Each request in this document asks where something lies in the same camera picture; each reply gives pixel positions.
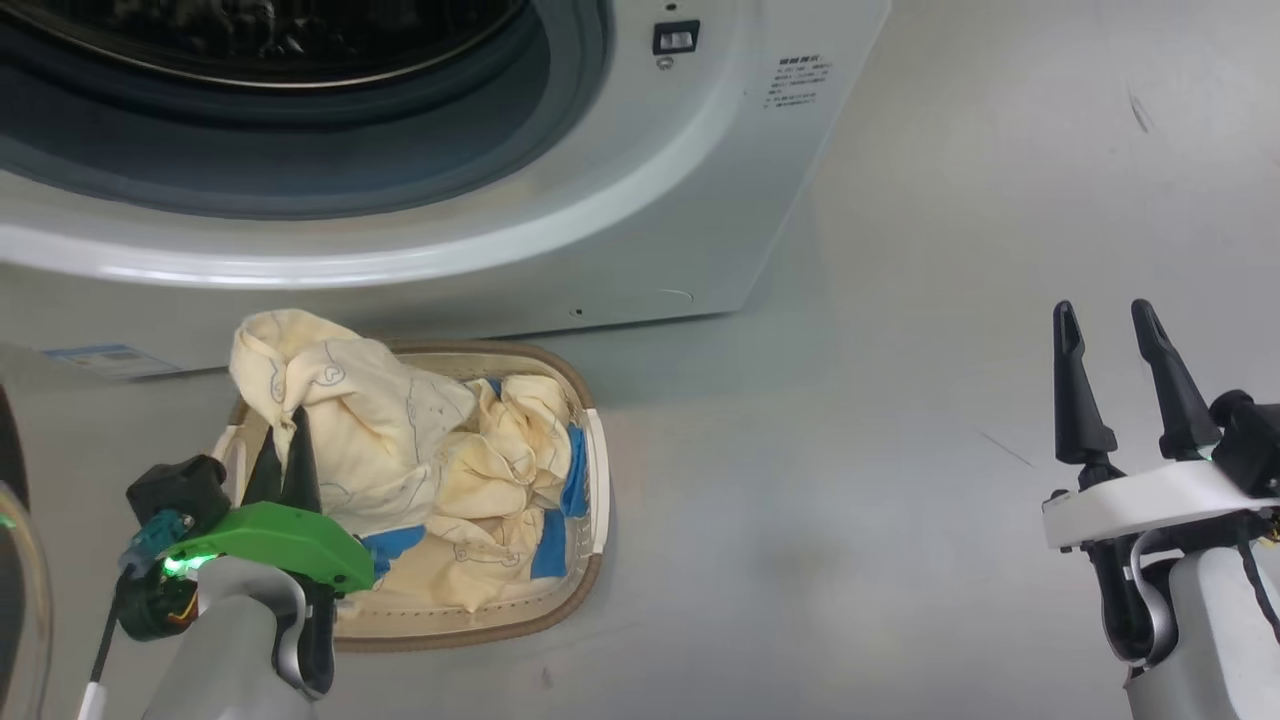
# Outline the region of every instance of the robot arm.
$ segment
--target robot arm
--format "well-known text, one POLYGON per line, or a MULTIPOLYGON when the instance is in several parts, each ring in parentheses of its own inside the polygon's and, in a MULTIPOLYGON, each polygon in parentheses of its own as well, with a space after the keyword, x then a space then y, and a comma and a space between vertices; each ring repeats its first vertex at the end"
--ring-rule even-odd
POLYGON ((1094 566, 1107 641, 1129 666, 1137 720, 1261 720, 1280 707, 1276 594, 1251 543, 1276 534, 1280 406, 1233 391, 1206 407, 1151 304, 1133 304, 1174 465, 1125 475, 1107 454, 1115 433, 1084 373, 1069 302, 1055 310, 1057 459, 1084 465, 1079 491, 1043 505, 1051 547, 1094 566), (1225 428, 1225 436, 1219 428, 1225 428), (1179 559, 1144 562, 1155 553, 1179 559))
POLYGON ((230 509, 225 470, 206 456, 159 465, 125 493, 142 524, 81 708, 96 719, 97 684, 116 619, 136 641, 186 633, 146 717, 301 720, 333 683, 335 601, 372 585, 372 559, 320 514, 306 413, 287 464, 268 434, 230 509))

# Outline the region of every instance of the cable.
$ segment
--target cable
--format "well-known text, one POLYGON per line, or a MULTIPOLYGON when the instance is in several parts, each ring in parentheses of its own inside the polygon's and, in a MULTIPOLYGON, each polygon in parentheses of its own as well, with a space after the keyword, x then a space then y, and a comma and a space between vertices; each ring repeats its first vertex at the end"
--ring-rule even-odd
POLYGON ((1276 616, 1275 607, 1271 607, 1271 601, 1267 598, 1267 589, 1262 585, 1262 575, 1258 574, 1258 562, 1253 559, 1253 551, 1249 550, 1249 537, 1243 525, 1235 541, 1235 550, 1240 552, 1240 560, 1244 562, 1244 577, 1253 585, 1253 596, 1258 600, 1262 616, 1271 624, 1271 632, 1275 634, 1276 642, 1280 643, 1280 618, 1276 616))
POLYGON ((191 611, 196 609, 196 593, 191 593, 191 600, 187 602, 187 609, 182 611, 182 615, 169 614, 169 620, 177 620, 179 623, 191 618, 191 611))
POLYGON ((120 578, 115 580, 115 593, 111 596, 111 609, 106 611, 106 626, 102 628, 102 642, 97 643, 97 656, 93 659, 93 669, 88 673, 88 682, 102 682, 102 667, 106 666, 106 653, 111 651, 111 635, 115 634, 115 620, 120 615, 124 605, 124 585, 129 580, 133 565, 125 565, 120 578))

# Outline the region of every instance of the warning label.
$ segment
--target warning label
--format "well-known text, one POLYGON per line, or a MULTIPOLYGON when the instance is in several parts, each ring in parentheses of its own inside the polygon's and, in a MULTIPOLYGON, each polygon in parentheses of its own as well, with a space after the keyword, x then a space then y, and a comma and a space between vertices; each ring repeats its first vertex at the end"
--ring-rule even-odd
POLYGON ((822 55, 794 55, 778 60, 764 97, 764 108, 791 108, 818 101, 818 86, 827 82, 831 63, 822 55))

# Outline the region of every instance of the cloth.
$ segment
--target cloth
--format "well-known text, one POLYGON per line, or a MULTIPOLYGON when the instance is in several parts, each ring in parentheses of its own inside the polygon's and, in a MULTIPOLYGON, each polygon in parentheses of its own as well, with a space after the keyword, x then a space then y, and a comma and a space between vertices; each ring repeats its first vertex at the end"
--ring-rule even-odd
POLYGON ((547 532, 561 539, 558 512, 572 468, 568 400, 552 378, 511 375, 467 383, 474 416, 444 443, 443 482, 426 539, 406 550, 362 607, 412 603, 475 612, 511 583, 531 578, 547 532))
POLYGON ((553 378, 509 375, 502 393, 486 380, 472 380, 476 430, 511 466, 516 483, 527 486, 543 509, 559 507, 559 495, 572 464, 568 400, 553 378))
POLYGON ((392 560, 398 559, 406 550, 422 542, 426 537, 425 525, 387 530, 360 538, 360 544, 374 556, 374 580, 376 582, 392 569, 392 560))
POLYGON ((515 518, 474 523, 442 518, 429 523, 428 532, 426 539, 401 555, 375 592, 356 596, 361 609, 408 603, 475 612, 509 583, 529 579, 543 511, 529 507, 515 518))
POLYGON ((246 319, 230 373, 275 430, 282 465, 296 429, 291 415, 307 409, 324 512, 361 537, 428 523, 444 441, 476 405, 461 383, 403 365, 383 343, 302 310, 246 319))

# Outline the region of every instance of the sticker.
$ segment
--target sticker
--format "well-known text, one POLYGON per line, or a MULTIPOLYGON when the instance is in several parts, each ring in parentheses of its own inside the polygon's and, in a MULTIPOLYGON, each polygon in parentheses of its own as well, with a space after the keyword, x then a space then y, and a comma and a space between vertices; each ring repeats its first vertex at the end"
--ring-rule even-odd
POLYGON ((791 55, 778 60, 764 96, 764 109, 812 105, 818 101, 818 86, 827 82, 831 63, 822 55, 791 55))
POLYGON ((83 368, 115 380, 164 375, 182 370, 177 365, 156 360, 128 345, 97 345, 93 347, 46 350, 44 352, 59 363, 76 365, 77 368, 83 368))

